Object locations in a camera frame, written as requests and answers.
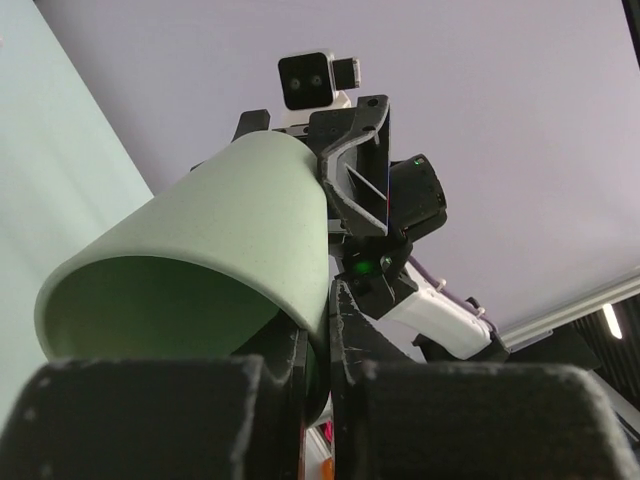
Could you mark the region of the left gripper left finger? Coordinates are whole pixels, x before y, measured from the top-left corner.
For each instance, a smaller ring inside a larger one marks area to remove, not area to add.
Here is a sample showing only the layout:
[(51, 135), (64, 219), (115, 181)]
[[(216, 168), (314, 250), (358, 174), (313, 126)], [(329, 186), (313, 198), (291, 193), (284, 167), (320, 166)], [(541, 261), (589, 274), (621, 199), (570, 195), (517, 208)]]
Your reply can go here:
[(295, 479), (307, 337), (261, 334), (205, 361), (59, 361), (1, 434), (5, 479)]

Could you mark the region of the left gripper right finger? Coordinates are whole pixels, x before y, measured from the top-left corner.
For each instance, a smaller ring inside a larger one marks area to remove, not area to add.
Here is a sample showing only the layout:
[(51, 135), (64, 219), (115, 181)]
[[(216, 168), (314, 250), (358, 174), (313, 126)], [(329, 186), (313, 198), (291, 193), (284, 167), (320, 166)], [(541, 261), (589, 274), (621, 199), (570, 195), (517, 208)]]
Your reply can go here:
[(570, 365), (417, 363), (329, 294), (338, 479), (635, 479), (604, 390)]

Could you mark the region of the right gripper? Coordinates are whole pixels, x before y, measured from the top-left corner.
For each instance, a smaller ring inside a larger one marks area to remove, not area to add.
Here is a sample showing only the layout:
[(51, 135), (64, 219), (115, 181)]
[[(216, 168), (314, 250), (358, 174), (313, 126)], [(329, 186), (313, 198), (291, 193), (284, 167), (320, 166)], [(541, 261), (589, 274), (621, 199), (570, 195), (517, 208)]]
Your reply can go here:
[(417, 293), (407, 263), (415, 242), (447, 220), (443, 188), (428, 159), (389, 156), (391, 105), (364, 96), (352, 108), (317, 111), (308, 122), (272, 130), (266, 110), (241, 115), (234, 136), (256, 142), (277, 176), (301, 169), (318, 203), (315, 222), (338, 260), (359, 309), (380, 319)]

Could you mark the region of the green cup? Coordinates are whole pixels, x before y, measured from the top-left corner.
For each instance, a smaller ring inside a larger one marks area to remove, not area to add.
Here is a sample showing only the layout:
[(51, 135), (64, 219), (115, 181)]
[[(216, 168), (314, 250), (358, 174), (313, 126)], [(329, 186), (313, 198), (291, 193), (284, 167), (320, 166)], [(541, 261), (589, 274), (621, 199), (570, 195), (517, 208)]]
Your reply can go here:
[(222, 358), (284, 314), (308, 335), (312, 421), (328, 398), (328, 293), (315, 155), (258, 131), (57, 267), (34, 324), (50, 360)]

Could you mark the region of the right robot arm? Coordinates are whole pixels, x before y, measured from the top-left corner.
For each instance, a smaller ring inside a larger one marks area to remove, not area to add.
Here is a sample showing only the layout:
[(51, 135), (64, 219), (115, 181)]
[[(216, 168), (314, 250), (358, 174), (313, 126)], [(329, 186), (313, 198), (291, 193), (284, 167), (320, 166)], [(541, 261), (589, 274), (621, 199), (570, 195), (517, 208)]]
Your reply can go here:
[(483, 310), (449, 294), (412, 258), (415, 242), (446, 221), (429, 161), (389, 158), (384, 96), (303, 113), (281, 129), (267, 110), (242, 113), (233, 141), (241, 165), (244, 254), (256, 263), (243, 305), (262, 321), (285, 313), (326, 341), (328, 261), (356, 307), (417, 332), (428, 360), (503, 361)]

